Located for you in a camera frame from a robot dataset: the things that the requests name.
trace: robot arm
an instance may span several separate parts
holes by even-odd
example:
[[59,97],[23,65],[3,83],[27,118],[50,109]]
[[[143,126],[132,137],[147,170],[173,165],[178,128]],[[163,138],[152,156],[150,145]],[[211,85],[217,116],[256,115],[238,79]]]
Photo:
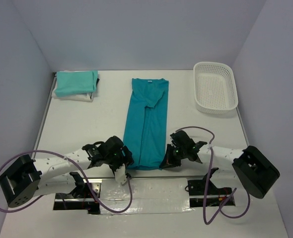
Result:
[[[211,151],[206,142],[195,143],[183,130],[170,136],[172,145],[167,145],[160,168],[181,166],[181,160],[186,158],[198,163],[210,161]],[[280,176],[276,167],[254,146],[244,150],[212,147],[214,161],[223,169],[234,169],[243,187],[256,198],[263,198]]]
[[[120,184],[127,181],[126,167],[133,163],[132,153],[116,136],[106,142],[87,144],[81,149],[66,154],[83,170],[109,165]],[[0,185],[9,207],[23,205],[33,196],[62,192],[70,193],[75,186],[84,186],[77,168],[66,159],[49,157],[31,159],[24,155],[0,175]]]

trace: white plastic basket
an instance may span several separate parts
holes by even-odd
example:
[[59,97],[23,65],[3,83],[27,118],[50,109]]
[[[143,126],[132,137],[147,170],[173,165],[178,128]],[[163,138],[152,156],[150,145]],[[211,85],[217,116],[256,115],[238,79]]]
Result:
[[223,114],[238,105],[232,69],[223,63],[199,62],[194,66],[195,101],[197,110]]

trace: purple cable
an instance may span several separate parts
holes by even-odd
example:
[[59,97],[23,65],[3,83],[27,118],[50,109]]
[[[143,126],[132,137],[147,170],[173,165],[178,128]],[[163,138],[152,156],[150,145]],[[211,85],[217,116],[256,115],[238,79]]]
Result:
[[63,206],[64,206],[64,209],[67,210],[67,205],[66,205],[66,202],[65,202],[65,199],[63,197],[63,194],[62,193],[58,193],[58,196],[61,198],[61,200],[63,201]]
[[[47,151],[47,150],[31,150],[31,151],[27,151],[27,152],[23,152],[23,153],[20,153],[18,155],[15,155],[13,156],[12,158],[10,158],[8,161],[6,161],[1,167],[0,167],[0,172],[2,171],[2,169],[8,164],[10,163],[11,161],[15,160],[16,158],[20,157],[20,156],[23,156],[23,155],[29,155],[29,154],[32,154],[32,153],[35,153],[35,152],[38,152],[38,153],[46,153],[46,154],[51,154],[51,155],[55,155],[57,157],[60,157],[62,159],[65,158],[64,155],[61,155],[61,154],[58,154],[56,152],[52,152],[52,151]],[[88,177],[86,176],[86,174],[84,173],[84,171],[82,170],[82,168],[73,160],[67,158],[67,160],[69,162],[71,162],[73,165],[76,166],[76,168],[81,172],[83,178],[86,180],[87,184],[90,184],[89,180],[88,180]],[[132,189],[131,189],[131,185],[130,185],[130,179],[128,179],[128,186],[129,186],[129,191],[130,191],[130,201],[129,201],[129,204],[126,208],[124,208],[123,210],[121,211],[116,211],[116,210],[113,210],[109,207],[107,207],[106,205],[104,205],[100,200],[99,198],[97,197],[97,195],[94,193],[93,189],[91,186],[88,186],[89,187],[89,190],[92,194],[92,196],[95,198],[95,200],[103,207],[105,208],[106,210],[108,210],[109,212],[112,212],[112,213],[116,213],[116,214],[119,214],[119,213],[123,213],[125,211],[127,211],[129,209],[129,207],[131,206],[132,204],[132,200],[133,200],[133,195],[132,195]],[[38,201],[40,198],[42,197],[39,196],[37,197],[34,201],[30,202],[29,204],[27,204],[26,206],[24,207],[21,207],[21,208],[18,208],[18,209],[15,209],[15,210],[5,210],[5,209],[2,209],[0,208],[0,212],[4,212],[4,213],[13,213],[13,212],[19,212],[19,211],[22,211],[23,209],[25,208],[28,208],[29,206],[31,206],[32,204],[34,204],[36,201]]]
[[[201,129],[201,130],[204,130],[204,131],[209,132],[209,133],[212,135],[212,138],[211,138],[211,140],[209,141],[209,148],[210,148],[210,150],[211,150],[211,158],[210,158],[210,165],[209,165],[209,167],[208,167],[208,172],[207,172],[207,178],[210,178],[210,176],[211,176],[211,170],[212,170],[212,167],[213,167],[213,158],[214,158],[214,151],[213,151],[213,148],[212,148],[212,141],[215,139],[215,134],[214,134],[212,131],[210,131],[210,130],[208,130],[208,129],[206,129],[206,128],[203,128],[203,127],[199,127],[199,126],[186,126],[186,127],[183,127],[183,128],[180,128],[180,129],[176,130],[176,132],[178,132],[178,131],[180,131],[180,130],[188,129],[188,128],[197,128],[197,129]],[[206,219],[206,203],[207,203],[207,192],[208,192],[208,186],[209,186],[209,179],[207,179],[207,180],[206,180],[206,183],[205,183],[204,199],[203,199],[203,219],[204,219],[204,223],[205,223],[206,225],[209,225],[210,223],[212,223],[213,220],[215,219],[215,217],[217,216],[217,214],[218,214],[219,212],[221,212],[224,216],[226,216],[226,217],[228,217],[228,218],[232,218],[232,219],[240,218],[240,217],[244,216],[244,215],[248,212],[248,209],[249,209],[249,207],[250,207],[250,195],[249,195],[248,192],[247,192],[247,194],[248,194],[248,204],[247,204],[247,208],[246,208],[246,210],[245,210],[242,214],[240,214],[240,215],[238,215],[238,216],[234,216],[234,217],[232,217],[232,216],[229,216],[229,215],[225,214],[225,213],[221,210],[221,209],[223,208],[223,206],[224,206],[225,204],[227,204],[228,201],[233,197],[234,193],[235,193],[236,190],[237,190],[237,188],[235,188],[235,189],[232,191],[232,193],[228,196],[228,198],[226,198],[226,199],[220,204],[218,210],[214,213],[214,215],[212,216],[212,218],[211,218],[209,221],[207,221],[207,219]]]

